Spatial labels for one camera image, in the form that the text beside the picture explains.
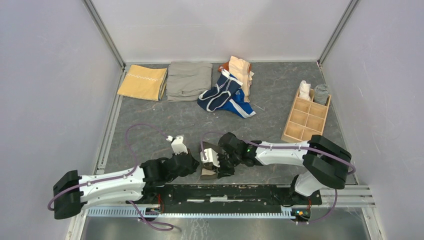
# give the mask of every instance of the rolled cloth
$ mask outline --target rolled cloth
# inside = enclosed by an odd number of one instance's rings
[[[168,67],[166,96],[170,102],[196,101],[211,86],[212,63],[173,61]]]

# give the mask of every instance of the blue cloth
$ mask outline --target blue cloth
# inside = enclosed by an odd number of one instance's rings
[[[210,90],[204,91],[197,99],[197,104],[208,112],[223,109],[248,118],[256,114],[248,102],[244,102],[243,83],[223,69],[218,82]]]

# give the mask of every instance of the gray marbled tabletop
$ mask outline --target gray marbled tabletop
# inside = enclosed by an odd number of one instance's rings
[[[212,84],[220,76],[218,67],[213,64]],[[166,68],[167,64],[144,65],[148,68]],[[324,84],[324,79],[315,62],[255,62],[250,87],[250,105],[256,115],[242,119],[225,110],[206,112],[196,101],[169,102],[166,96],[161,101],[148,101],[124,97],[116,123],[115,133],[106,164],[106,173],[121,171],[134,166],[134,160],[125,145],[125,131],[133,124],[149,123],[156,125],[166,134],[184,135],[188,148],[195,159],[200,160],[200,138],[208,131],[232,132],[238,138],[282,143],[281,135],[292,107],[292,103],[302,80],[312,87]],[[328,111],[323,135],[344,147],[341,131],[332,106]],[[217,144],[220,136],[209,135],[206,141]],[[140,163],[160,157],[170,157],[171,145],[155,130],[141,126],[132,130],[129,141]],[[282,184],[288,185],[293,177],[303,173],[302,167],[272,164],[247,167],[239,165],[235,175],[215,180],[200,180],[200,167],[197,172],[179,177],[173,184]],[[348,176],[348,184],[355,184],[353,176]]]

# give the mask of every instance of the wooden organizer tray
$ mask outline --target wooden organizer tray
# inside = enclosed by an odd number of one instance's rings
[[[331,95],[328,95],[325,105],[313,102],[314,95],[315,92],[311,89],[309,91],[311,101],[302,99],[298,97],[299,89],[297,89],[281,140],[288,143],[299,143],[311,140],[312,135],[323,134]]]

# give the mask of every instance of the gray folded cloth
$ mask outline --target gray folded cloth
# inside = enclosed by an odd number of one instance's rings
[[[166,96],[170,102],[195,101],[212,86],[212,63],[171,62],[166,80]]]

